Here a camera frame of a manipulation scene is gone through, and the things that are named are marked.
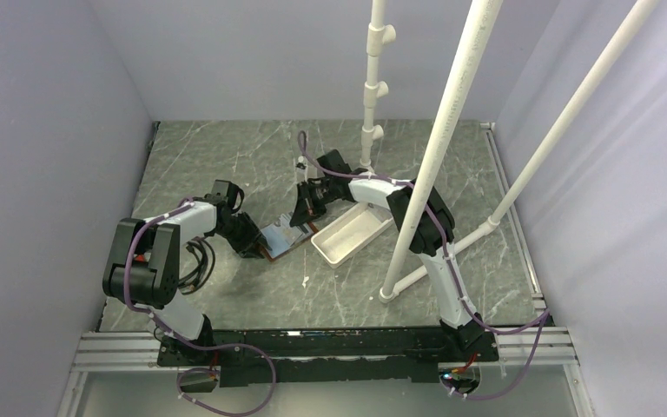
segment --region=small white object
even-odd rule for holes
[[[323,259],[337,268],[393,224],[387,210],[360,202],[311,239]]]

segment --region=pvc pipe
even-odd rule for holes
[[[518,195],[525,189],[525,186],[536,173],[545,158],[551,152],[558,140],[561,139],[566,129],[571,125],[574,118],[579,111],[584,107],[589,97],[591,97],[594,90],[602,82],[604,76],[610,70],[612,65],[617,61],[617,58],[623,53],[625,47],[636,35],[638,30],[643,26],[645,20],[651,14],[653,9],[658,4],[658,0],[637,0],[631,11],[625,17],[623,22],[615,31],[610,41],[604,47],[604,50],[597,58],[594,65],[584,77],[584,80],[579,84],[574,95],[571,96],[569,102],[566,104],[561,114],[558,115],[556,122],[551,126],[548,133],[546,133],[543,141],[536,149],[530,161],[525,165],[523,171],[518,175],[512,187],[507,191],[505,197],[497,206],[495,211],[487,217],[487,220],[479,225],[479,227],[471,232],[469,235],[456,242],[454,245],[454,252],[459,253],[471,244],[475,243],[482,237],[489,235],[497,228],[502,217],[505,216],[507,210],[515,203]],[[395,284],[395,287],[400,291],[413,285],[420,278],[427,275],[426,267],[420,267],[407,275],[402,280]]]
[[[415,235],[420,217],[431,194],[436,175],[444,160],[446,149],[456,128],[456,123],[464,108],[466,95],[472,87],[477,74],[479,61],[485,52],[487,40],[492,33],[495,19],[502,5],[502,0],[473,0],[466,16],[464,31],[459,39],[459,47],[453,58],[444,95],[441,98],[436,120],[433,122],[431,137],[428,139],[426,153],[420,164],[418,181],[415,183],[405,219],[400,227],[400,235],[395,244],[393,258],[387,269],[385,283],[380,289],[380,301],[388,302],[394,298],[395,282],[400,277],[400,270]]]
[[[395,28],[385,20],[385,0],[372,1],[372,17],[367,32],[367,80],[364,83],[364,122],[361,126],[360,165],[372,170],[372,144],[384,135],[381,126],[374,125],[377,99],[387,94],[387,84],[377,79],[382,46],[395,40]]]

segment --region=gray marble surface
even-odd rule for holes
[[[163,213],[186,195],[204,195],[214,179],[242,186],[242,210],[260,227],[295,204],[295,136],[308,131],[316,156],[338,149],[354,168],[360,156],[360,123],[336,121],[162,122],[135,200],[135,217]],[[372,151],[379,173],[417,175],[433,126],[429,120],[383,120],[385,139]],[[436,188],[456,220],[457,238],[476,228],[501,198],[495,165],[479,123],[459,122]],[[319,228],[352,207],[329,206]],[[217,262],[208,284],[190,295],[214,328],[322,328],[435,325],[439,310],[427,279],[383,305],[377,299],[397,229],[392,226],[351,260],[330,268],[310,242],[275,263],[242,260],[220,237],[209,239]],[[516,324],[536,316],[521,252],[509,219],[459,254],[459,268],[479,311],[491,324]],[[194,266],[182,259],[182,273]],[[419,266],[409,254],[403,274]],[[309,276],[306,286],[303,277]],[[104,309],[102,331],[147,328],[147,317],[114,299]]]

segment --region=purple cable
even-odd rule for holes
[[[390,178],[387,175],[352,175],[352,174],[342,174],[341,172],[336,172],[332,171],[330,169],[325,169],[321,167],[320,164],[318,164],[318,161],[315,161],[307,152],[307,134],[305,131],[301,130],[298,133],[298,147],[300,148],[300,152],[303,154],[303,156],[306,157],[317,169],[319,169],[321,172],[324,174],[329,174],[333,176],[338,176],[340,178],[348,178],[348,179],[357,179],[357,180],[367,180],[367,179],[375,179],[375,180],[381,180],[381,181],[386,181],[386,182],[393,182],[395,185],[402,185],[402,186],[407,186],[410,187],[411,189],[414,188],[413,184],[411,182],[407,181],[395,181],[393,178]],[[444,249],[444,256],[446,257],[446,265],[449,267],[449,271],[451,272],[451,276],[454,280],[454,283],[456,284],[456,289],[457,292],[459,293],[459,298],[461,299],[461,305],[464,307],[464,310],[469,314],[469,316],[477,322],[483,329],[494,333],[494,334],[516,334],[520,333],[523,330],[526,330],[527,328],[532,328],[533,326],[538,324],[538,332],[536,333],[536,340],[533,342],[531,354],[528,356],[528,360],[525,362],[525,365],[523,366],[523,369],[520,371],[520,374],[515,378],[515,380],[507,386],[504,390],[500,391],[499,393],[496,394],[489,394],[489,395],[478,395],[476,397],[469,397],[467,396],[467,399],[470,400],[493,400],[495,398],[501,397],[510,391],[512,391],[523,378],[525,375],[528,373],[528,368],[531,366],[531,362],[533,360],[533,355],[536,353],[536,349],[538,349],[538,341],[540,340],[540,335],[541,332],[543,331],[543,326],[545,324],[546,319],[548,318],[548,315],[550,314],[549,309],[547,308],[537,319],[530,321],[526,323],[525,325],[519,327],[519,328],[514,328],[512,330],[500,330],[498,328],[493,328],[492,326],[484,323],[482,320],[477,317],[477,315],[469,308],[469,306],[466,304],[466,301],[464,300],[464,289],[461,287],[461,284],[459,283],[459,276],[456,272],[456,268],[453,266],[452,260],[449,257],[448,253],[448,239],[446,238],[446,231],[444,230],[443,226],[441,226],[440,222],[436,218],[436,215],[433,213],[430,207],[426,204],[425,206],[426,213],[428,214],[428,217],[431,218],[431,221],[433,224],[436,226],[436,229],[439,231],[439,234],[441,235],[441,242],[443,244],[443,249]]]
[[[180,207],[178,207],[178,208],[176,208],[176,209],[174,209],[174,210],[172,210],[172,211],[170,211],[170,212],[168,212],[164,215],[159,215],[159,216],[155,217],[154,219],[150,220],[149,222],[146,222],[136,232],[136,235],[134,236],[134,239],[132,239],[132,241],[131,241],[131,245],[129,245],[129,253],[127,254],[127,261],[126,261],[126,264],[124,265],[124,282],[123,282],[124,302],[126,303],[127,308],[129,308],[129,310],[131,310],[131,311],[136,311],[137,313],[149,314],[149,316],[152,318],[152,321],[155,322],[157,327],[159,327],[163,332],[172,333],[173,336],[178,341],[182,342],[183,344],[185,344],[189,348],[193,348],[195,350],[200,350],[200,351],[204,351],[204,352],[211,352],[211,351],[215,351],[215,350],[230,349],[230,348],[244,348],[244,349],[252,350],[252,351],[256,352],[257,354],[261,355],[264,358],[264,360],[267,361],[267,364],[269,365],[270,370],[272,370],[272,385],[270,386],[269,391],[267,392],[267,397],[262,401],[262,403],[260,403],[259,406],[255,407],[255,408],[252,408],[249,411],[245,411],[243,413],[229,413],[229,412],[220,410],[218,408],[213,408],[210,405],[208,405],[208,404],[206,404],[202,401],[198,401],[195,398],[191,397],[190,395],[187,395],[187,394],[183,393],[183,391],[181,389],[181,386],[180,386],[182,378],[187,374],[200,372],[199,369],[203,369],[204,372],[208,372],[207,369],[194,367],[192,369],[189,369],[189,370],[179,374],[178,377],[177,377],[177,382],[176,382],[177,392],[180,393],[180,397],[183,398],[184,400],[192,402],[193,404],[196,404],[196,406],[203,407],[203,408],[207,409],[208,411],[210,411],[212,413],[225,415],[227,417],[246,417],[248,415],[254,414],[254,413],[262,410],[269,403],[269,401],[272,399],[272,394],[274,393],[274,389],[275,389],[276,384],[277,384],[277,372],[274,369],[274,363],[272,362],[272,358],[270,358],[268,354],[266,354],[264,351],[262,351],[258,347],[248,345],[246,343],[228,343],[228,344],[225,344],[225,345],[218,345],[218,346],[199,346],[199,345],[196,345],[192,341],[189,341],[188,339],[183,337],[182,335],[173,332],[173,330],[167,324],[165,324],[164,321],[160,320],[160,318],[157,317],[155,314],[152,314],[152,312],[148,308],[137,307],[131,302],[131,296],[130,296],[130,293],[129,293],[129,277],[131,276],[131,273],[130,273],[131,264],[132,264],[132,261],[134,260],[134,252],[136,250],[136,247],[139,245],[139,241],[142,239],[142,236],[144,235],[144,232],[146,232],[147,229],[151,228],[152,226],[156,225],[157,223],[159,223],[159,222],[161,222],[165,219],[168,219],[169,217],[179,215],[180,213],[182,213],[184,211],[187,211],[191,207],[192,207],[191,204],[185,204],[185,201],[183,201],[183,202],[181,202]]]

